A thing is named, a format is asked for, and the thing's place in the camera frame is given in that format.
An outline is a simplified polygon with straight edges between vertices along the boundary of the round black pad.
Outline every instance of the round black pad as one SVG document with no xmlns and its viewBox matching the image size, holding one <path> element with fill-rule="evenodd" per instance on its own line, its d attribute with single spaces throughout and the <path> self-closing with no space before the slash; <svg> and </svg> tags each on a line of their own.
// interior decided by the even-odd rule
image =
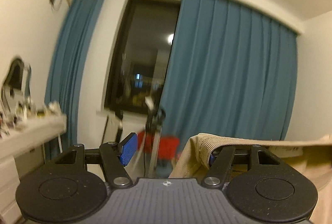
<svg viewBox="0 0 332 224">
<path fill-rule="evenodd" d="M 256 191 L 269 200 L 285 200 L 294 194 L 294 187 L 285 180 L 268 178 L 257 183 Z"/>
<path fill-rule="evenodd" d="M 226 195 L 241 213 L 271 223 L 308 218 L 318 199 L 313 183 L 287 164 L 262 165 L 236 176 Z"/>
<path fill-rule="evenodd" d="M 53 178 L 39 187 L 39 192 L 50 200 L 63 200 L 77 193 L 77 183 L 68 178 Z"/>
<path fill-rule="evenodd" d="M 107 198 L 105 183 L 72 165 L 45 165 L 26 176 L 16 191 L 22 215 L 38 223 L 76 222 Z"/>
</svg>

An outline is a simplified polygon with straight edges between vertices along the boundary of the white drawer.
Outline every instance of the white drawer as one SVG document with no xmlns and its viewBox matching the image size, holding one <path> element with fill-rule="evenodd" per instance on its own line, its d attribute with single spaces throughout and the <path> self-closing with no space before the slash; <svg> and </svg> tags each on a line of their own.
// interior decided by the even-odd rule
<svg viewBox="0 0 332 224">
<path fill-rule="evenodd" d="M 1 212 L 0 214 L 5 224 L 15 224 L 22 216 L 16 202 L 13 202 L 5 212 Z"/>
<path fill-rule="evenodd" d="M 12 156 L 0 159 L 0 175 L 0 192 L 3 191 L 3 187 L 19 178 L 15 160 Z"/>
<path fill-rule="evenodd" d="M 6 185 L 0 190 L 0 212 L 3 212 L 15 201 L 15 192 L 19 184 L 19 179 L 15 179 L 14 182 Z"/>
<path fill-rule="evenodd" d="M 33 148 L 31 135 L 13 135 L 0 140 L 0 159 L 8 156 L 17 156 L 21 152 L 27 152 Z"/>
</svg>

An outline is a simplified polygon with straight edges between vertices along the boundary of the white wall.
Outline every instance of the white wall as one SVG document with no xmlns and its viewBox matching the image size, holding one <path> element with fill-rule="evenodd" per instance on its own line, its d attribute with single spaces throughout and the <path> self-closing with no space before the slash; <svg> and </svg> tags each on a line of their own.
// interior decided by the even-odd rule
<svg viewBox="0 0 332 224">
<path fill-rule="evenodd" d="M 287 140 L 332 134 L 332 11 L 305 22 L 298 37 L 298 80 Z"/>
<path fill-rule="evenodd" d="M 44 103 L 50 62 L 67 9 L 65 0 L 54 13 L 49 0 L 0 0 L 0 81 L 13 56 L 20 55 L 31 64 L 30 89 L 37 105 Z"/>
<path fill-rule="evenodd" d="M 128 0 L 104 0 L 94 33 L 92 35 L 82 77 L 77 141 L 86 148 L 101 144 L 106 114 L 104 99 L 109 68 L 120 22 Z M 117 121 L 111 115 L 106 140 L 114 140 Z M 125 113 L 123 135 L 144 128 L 146 117 Z"/>
</svg>

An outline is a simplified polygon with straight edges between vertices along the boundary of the window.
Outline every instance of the window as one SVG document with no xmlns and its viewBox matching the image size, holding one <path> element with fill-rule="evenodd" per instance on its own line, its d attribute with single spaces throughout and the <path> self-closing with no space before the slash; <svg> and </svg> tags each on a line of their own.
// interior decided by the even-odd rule
<svg viewBox="0 0 332 224">
<path fill-rule="evenodd" d="M 105 108 L 147 113 L 145 97 L 160 95 L 180 2 L 129 0 L 115 44 Z"/>
</svg>

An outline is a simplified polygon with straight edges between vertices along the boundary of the beige fabric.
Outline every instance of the beige fabric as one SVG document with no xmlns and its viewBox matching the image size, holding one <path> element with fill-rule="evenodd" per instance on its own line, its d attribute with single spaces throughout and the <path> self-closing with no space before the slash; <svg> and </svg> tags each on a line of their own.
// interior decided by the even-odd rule
<svg viewBox="0 0 332 224">
<path fill-rule="evenodd" d="M 310 179 L 318 190 L 318 202 L 310 220 L 315 224 L 332 223 L 332 136 L 315 141 L 262 141 L 220 137 L 200 133 L 191 137 L 170 178 L 195 177 L 201 180 L 209 168 L 211 152 L 225 145 L 303 147 L 301 156 L 283 158 Z"/>
</svg>

